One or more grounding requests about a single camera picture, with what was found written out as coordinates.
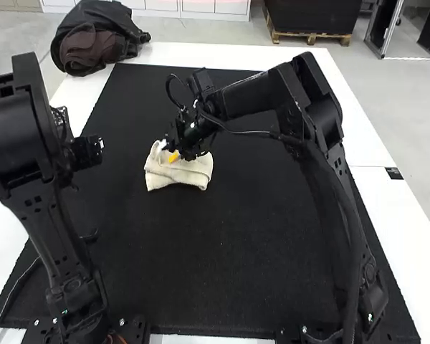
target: white table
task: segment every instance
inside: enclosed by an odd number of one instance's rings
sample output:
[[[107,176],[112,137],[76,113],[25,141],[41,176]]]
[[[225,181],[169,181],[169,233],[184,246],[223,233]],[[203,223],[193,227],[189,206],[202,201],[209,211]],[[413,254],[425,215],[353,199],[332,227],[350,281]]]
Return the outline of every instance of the white table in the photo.
[[[344,146],[353,178],[368,210],[391,269],[416,324],[422,344],[430,344],[430,222],[405,181],[391,180],[384,167],[396,166],[343,75],[326,49],[152,43],[129,64],[267,70],[311,51],[343,109]],[[66,105],[79,135],[113,66],[85,78],[67,77],[52,106]],[[0,292],[27,234],[0,204]],[[20,343],[24,330],[0,330],[0,343]],[[153,344],[254,344],[271,340],[152,335]]]

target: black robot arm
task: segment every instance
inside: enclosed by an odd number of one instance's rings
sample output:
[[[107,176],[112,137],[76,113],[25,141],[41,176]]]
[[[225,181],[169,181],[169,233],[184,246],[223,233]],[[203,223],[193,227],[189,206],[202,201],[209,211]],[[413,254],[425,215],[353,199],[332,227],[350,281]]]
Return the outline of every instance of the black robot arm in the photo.
[[[63,201],[73,173],[102,162],[98,136],[74,138],[67,109],[51,108],[35,54],[0,76],[0,201],[46,267],[46,299],[61,343],[102,343],[107,298],[100,273]]]
[[[179,106],[169,92],[174,77],[168,79],[166,89]],[[167,138],[168,149],[178,149],[182,158],[192,160],[204,154],[204,139],[219,130],[282,141],[300,162],[332,252],[335,297],[343,314],[343,331],[339,334],[344,344],[369,339],[383,316],[388,292],[355,205],[343,148],[342,110],[313,55],[306,52],[291,62],[219,90],[208,71],[201,69],[192,74],[187,85],[194,95],[195,115],[179,106],[177,139]],[[230,120],[268,110],[276,112],[279,132],[229,129]],[[328,193],[336,197],[338,204],[323,201]],[[331,211],[341,212],[344,228],[332,223]],[[310,337],[312,333],[306,331],[304,335]]]

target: white towel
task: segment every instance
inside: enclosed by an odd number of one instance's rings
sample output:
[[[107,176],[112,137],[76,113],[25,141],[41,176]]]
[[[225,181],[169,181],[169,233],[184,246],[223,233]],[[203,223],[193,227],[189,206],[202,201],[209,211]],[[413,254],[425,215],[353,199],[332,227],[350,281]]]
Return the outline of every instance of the white towel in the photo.
[[[156,141],[146,159],[144,170],[148,191],[174,183],[194,185],[206,190],[214,168],[212,155],[207,153],[196,160],[178,159],[169,163],[168,159],[172,153],[162,150],[163,146],[163,141]]]

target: gray floor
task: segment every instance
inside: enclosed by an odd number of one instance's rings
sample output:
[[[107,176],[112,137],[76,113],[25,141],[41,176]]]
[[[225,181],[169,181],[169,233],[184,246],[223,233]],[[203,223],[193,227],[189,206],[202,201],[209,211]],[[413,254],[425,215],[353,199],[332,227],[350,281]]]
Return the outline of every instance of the gray floor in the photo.
[[[46,56],[62,15],[0,12],[0,73],[10,70],[10,56],[36,50],[49,95],[62,81]],[[153,41],[272,45],[259,6],[248,23],[194,19],[134,18],[152,34]],[[327,47],[360,101],[367,116],[395,159],[409,186],[430,219],[430,62],[379,61],[363,43],[367,19],[359,19],[349,48],[332,40]],[[412,25],[395,32],[388,56],[421,57]],[[305,46],[288,39],[282,46]]]

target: wooden pallet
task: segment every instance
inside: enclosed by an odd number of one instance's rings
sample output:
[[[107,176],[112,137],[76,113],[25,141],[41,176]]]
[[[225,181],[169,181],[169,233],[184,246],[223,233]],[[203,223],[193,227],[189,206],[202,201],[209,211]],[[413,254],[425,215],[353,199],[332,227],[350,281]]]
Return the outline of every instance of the wooden pallet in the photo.
[[[272,24],[271,16],[267,11],[266,7],[264,9],[264,15],[266,16],[266,25],[271,34],[272,43],[279,44],[280,37],[307,37],[307,45],[314,45],[317,37],[319,38],[338,38],[340,44],[343,47],[348,47],[350,44],[350,39],[352,34],[326,34],[326,33],[304,33],[304,32],[279,32],[276,31],[274,25]]]

